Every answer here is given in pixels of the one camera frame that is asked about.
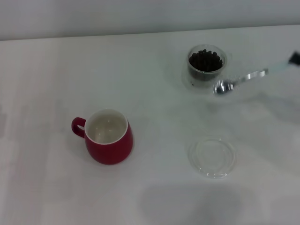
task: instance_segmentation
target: white table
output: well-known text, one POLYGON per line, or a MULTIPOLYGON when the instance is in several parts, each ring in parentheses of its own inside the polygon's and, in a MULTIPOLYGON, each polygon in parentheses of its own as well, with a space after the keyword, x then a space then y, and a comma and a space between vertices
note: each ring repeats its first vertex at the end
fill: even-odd
POLYGON ((226 76, 287 59, 300 26, 0 42, 1 225, 298 225, 300 70, 245 84, 224 98, 181 81, 188 50, 233 55, 226 76), (95 162, 74 117, 124 112, 135 147, 95 162), (185 149, 224 135, 238 161, 203 177, 185 149))

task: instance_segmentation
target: dark object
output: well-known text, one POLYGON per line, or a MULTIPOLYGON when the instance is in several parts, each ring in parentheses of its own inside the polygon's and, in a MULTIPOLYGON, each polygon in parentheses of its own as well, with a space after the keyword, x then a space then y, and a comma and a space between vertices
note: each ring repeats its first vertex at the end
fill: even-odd
POLYGON ((220 56, 216 52, 207 52, 206 49, 193 53, 188 61, 194 68, 203 72, 216 71, 223 66, 220 56))
POLYGON ((300 54, 298 52, 294 52, 289 60, 290 64, 294 64, 296 66, 300 66, 300 54))

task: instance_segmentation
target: mug rim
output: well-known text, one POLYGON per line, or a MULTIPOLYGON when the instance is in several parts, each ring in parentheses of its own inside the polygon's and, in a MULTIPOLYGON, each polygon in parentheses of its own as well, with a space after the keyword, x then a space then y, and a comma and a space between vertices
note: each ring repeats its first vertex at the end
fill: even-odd
POLYGON ((121 140, 121 139, 124 137, 124 135, 127 133, 127 130, 128 130, 128 119, 126 118, 126 116, 125 116, 123 113, 121 113, 120 111, 115 110, 115 109, 102 109, 102 110, 100 110, 100 111, 94 112, 94 113, 86 120, 85 124, 86 124, 86 125, 84 126, 84 133, 85 133, 85 136, 86 136, 90 141, 94 142, 95 144, 99 144, 99 145, 109 145, 109 144, 114 144, 114 143, 118 142, 119 140, 121 140), (122 136, 121 136, 120 138, 118 138, 117 140, 115 140, 115 141, 113 141, 113 142, 109 142, 109 143, 99 143, 99 142, 96 142, 96 141, 94 141, 93 139, 91 139, 91 137, 90 137, 90 136, 88 135, 88 133, 87 133, 88 128, 89 128, 89 126, 90 126, 90 120, 93 119, 94 116, 96 116, 97 114, 100 114, 100 113, 103 112, 103 111, 114 111, 114 112, 117 112, 117 113, 119 113, 119 114, 122 115, 123 119, 124 119, 125 122, 126 122, 126 129, 125 129, 124 133, 122 134, 122 136))

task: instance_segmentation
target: mug handle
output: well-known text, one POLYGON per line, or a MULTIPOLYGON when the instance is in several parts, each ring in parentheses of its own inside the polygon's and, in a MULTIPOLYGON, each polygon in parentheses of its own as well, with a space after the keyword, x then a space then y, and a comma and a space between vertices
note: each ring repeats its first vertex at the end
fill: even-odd
POLYGON ((72 131, 74 132, 74 134, 84 138, 84 130, 79 128, 78 126, 82 126, 84 127, 86 120, 80 117, 76 117, 73 121, 72 121, 72 131))

